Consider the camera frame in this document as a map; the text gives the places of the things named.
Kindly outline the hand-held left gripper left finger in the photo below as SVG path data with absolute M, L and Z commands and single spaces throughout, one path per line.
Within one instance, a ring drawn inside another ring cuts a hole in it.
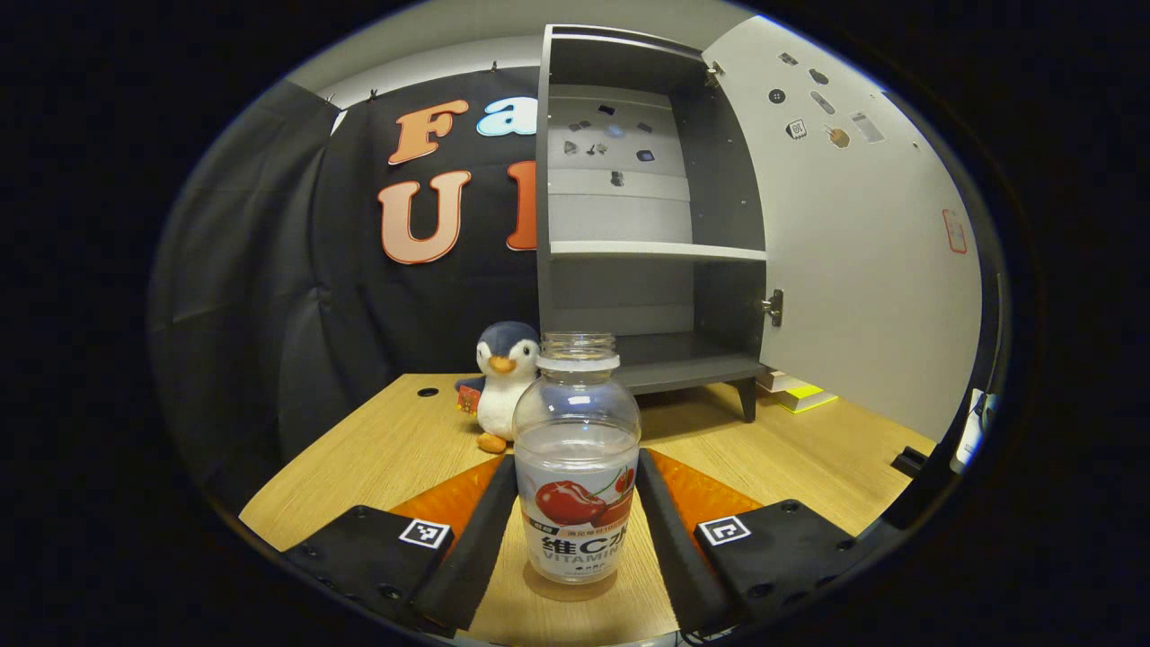
M 516 498 L 515 463 L 504 455 L 390 510 L 353 504 L 283 555 L 374 615 L 455 636 L 485 595 Z

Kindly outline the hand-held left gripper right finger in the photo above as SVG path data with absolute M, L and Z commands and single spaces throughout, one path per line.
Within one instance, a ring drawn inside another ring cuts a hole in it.
M 814 601 L 877 548 L 797 500 L 761 504 L 645 448 L 636 483 L 678 629 L 710 634 Z

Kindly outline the light grey cabinet door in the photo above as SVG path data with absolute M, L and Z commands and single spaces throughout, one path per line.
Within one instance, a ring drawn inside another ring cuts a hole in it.
M 969 393 L 982 279 L 969 213 L 884 86 L 765 17 L 703 53 L 756 172 L 761 361 L 940 442 Z

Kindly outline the yellow notepad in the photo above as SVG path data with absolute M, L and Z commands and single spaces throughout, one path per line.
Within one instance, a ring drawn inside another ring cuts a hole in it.
M 780 390 L 775 392 L 776 401 L 789 413 L 804 413 L 818 406 L 830 403 L 837 400 L 837 394 L 826 392 L 818 386 L 795 386 L 793 388 Z

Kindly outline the clear plastic bottle red label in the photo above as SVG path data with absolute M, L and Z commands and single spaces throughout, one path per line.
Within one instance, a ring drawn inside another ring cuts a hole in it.
M 641 409 L 616 380 L 610 332 L 547 332 L 538 378 L 512 419 L 518 504 L 540 577 L 586 585 L 624 552 L 641 454 Z

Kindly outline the penguin plush toy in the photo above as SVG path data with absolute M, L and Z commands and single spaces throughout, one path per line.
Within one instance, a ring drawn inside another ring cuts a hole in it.
M 475 417 L 481 450 L 501 454 L 513 441 L 512 418 L 520 396 L 539 376 L 539 332 L 522 321 L 498 321 L 481 332 L 475 347 L 480 377 L 460 378 L 457 392 L 478 394 Z

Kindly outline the black backdrop cloth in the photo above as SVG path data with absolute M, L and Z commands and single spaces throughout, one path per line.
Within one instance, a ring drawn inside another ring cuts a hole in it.
M 241 513 L 402 373 L 473 373 L 500 321 L 539 324 L 538 66 L 338 108 L 279 80 L 198 162 L 164 222 L 147 332 L 190 479 Z

